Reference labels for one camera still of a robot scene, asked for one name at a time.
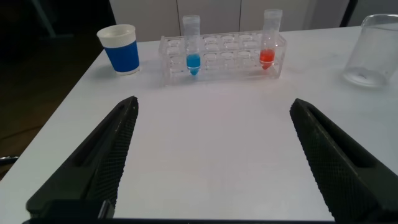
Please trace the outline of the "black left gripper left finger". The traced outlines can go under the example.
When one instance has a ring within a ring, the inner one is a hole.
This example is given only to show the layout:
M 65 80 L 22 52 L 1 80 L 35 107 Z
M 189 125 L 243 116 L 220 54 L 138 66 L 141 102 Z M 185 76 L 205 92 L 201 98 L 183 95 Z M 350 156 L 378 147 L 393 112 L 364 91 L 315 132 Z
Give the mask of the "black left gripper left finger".
M 113 218 L 138 111 L 120 101 L 28 199 L 31 218 Z

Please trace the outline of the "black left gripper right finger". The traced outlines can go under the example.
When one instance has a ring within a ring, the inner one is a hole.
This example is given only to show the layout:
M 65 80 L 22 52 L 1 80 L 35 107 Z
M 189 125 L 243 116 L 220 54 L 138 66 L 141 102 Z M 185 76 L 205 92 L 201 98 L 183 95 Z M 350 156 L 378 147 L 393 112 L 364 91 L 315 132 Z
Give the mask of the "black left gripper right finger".
M 309 102 L 295 99 L 290 117 L 336 222 L 397 223 L 397 174 Z

